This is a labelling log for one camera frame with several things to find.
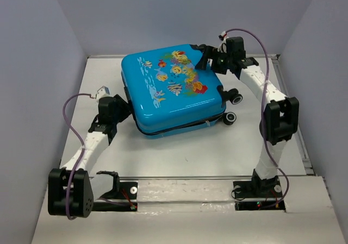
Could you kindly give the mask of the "blue hard-shell suitcase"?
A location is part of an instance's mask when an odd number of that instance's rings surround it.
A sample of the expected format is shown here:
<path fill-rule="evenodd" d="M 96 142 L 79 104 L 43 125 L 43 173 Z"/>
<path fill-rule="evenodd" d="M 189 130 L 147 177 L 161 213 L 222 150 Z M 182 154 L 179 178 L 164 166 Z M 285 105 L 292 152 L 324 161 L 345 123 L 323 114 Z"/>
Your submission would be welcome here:
<path fill-rule="evenodd" d="M 237 117 L 226 103 L 238 104 L 237 89 L 224 90 L 210 66 L 195 69 L 203 48 L 183 44 L 125 56 L 121 76 L 138 130 L 161 137 L 214 125 L 220 118 L 227 125 Z"/>

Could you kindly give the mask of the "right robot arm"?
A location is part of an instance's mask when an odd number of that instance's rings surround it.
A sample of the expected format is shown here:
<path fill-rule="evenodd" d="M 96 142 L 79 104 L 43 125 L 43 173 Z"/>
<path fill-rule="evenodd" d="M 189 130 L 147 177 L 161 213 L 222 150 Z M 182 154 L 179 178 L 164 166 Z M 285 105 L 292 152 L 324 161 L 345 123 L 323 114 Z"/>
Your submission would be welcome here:
<path fill-rule="evenodd" d="M 283 197 L 278 174 L 283 173 L 279 161 L 286 143 L 297 132 L 299 101 L 288 97 L 269 80 L 269 72 L 262 72 L 258 61 L 247 57 L 241 37 L 225 37 L 220 47 L 193 45 L 202 53 L 197 70 L 208 67 L 218 74 L 231 72 L 260 101 L 259 131 L 263 146 L 258 164 L 248 181 L 235 181 L 232 197 L 238 201 L 247 198 L 266 198 L 272 193 Z"/>

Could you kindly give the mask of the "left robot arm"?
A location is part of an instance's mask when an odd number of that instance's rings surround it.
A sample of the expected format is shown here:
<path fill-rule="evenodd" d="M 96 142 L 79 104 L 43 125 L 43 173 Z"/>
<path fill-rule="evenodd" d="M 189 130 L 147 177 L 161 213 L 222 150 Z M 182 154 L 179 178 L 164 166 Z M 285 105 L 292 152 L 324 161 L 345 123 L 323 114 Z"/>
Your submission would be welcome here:
<path fill-rule="evenodd" d="M 68 220 L 86 218 L 92 212 L 94 202 L 116 197 L 121 193 L 125 205 L 131 211 L 137 209 L 128 193 L 121 187 L 120 177 L 114 171 L 99 171 L 92 176 L 91 170 L 98 158 L 111 145 L 117 125 L 124 121 L 131 111 L 128 103 L 119 95 L 106 96 L 98 100 L 98 113 L 93 119 L 85 138 L 71 127 L 81 143 L 75 155 L 61 168 L 54 168 L 48 175 L 48 213 L 51 216 L 65 216 Z"/>

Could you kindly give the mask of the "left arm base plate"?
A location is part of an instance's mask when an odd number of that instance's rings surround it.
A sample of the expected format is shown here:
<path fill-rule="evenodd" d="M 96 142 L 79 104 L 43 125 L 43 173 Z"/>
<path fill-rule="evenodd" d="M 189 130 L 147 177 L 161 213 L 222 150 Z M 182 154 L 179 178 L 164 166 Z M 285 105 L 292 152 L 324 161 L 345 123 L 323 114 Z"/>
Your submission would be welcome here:
<path fill-rule="evenodd" d="M 110 191 L 94 201 L 92 211 L 95 212 L 136 212 L 138 182 L 121 181 L 118 192 Z"/>

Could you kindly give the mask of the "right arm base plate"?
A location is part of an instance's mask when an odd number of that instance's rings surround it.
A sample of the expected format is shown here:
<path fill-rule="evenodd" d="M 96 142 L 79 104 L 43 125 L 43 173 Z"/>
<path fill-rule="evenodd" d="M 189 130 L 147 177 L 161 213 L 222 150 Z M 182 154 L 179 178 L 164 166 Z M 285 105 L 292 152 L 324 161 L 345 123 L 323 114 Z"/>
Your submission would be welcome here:
<path fill-rule="evenodd" d="M 231 197 L 235 200 L 236 211 L 286 210 L 279 182 L 265 190 L 256 192 L 252 188 L 251 181 L 235 181 Z"/>

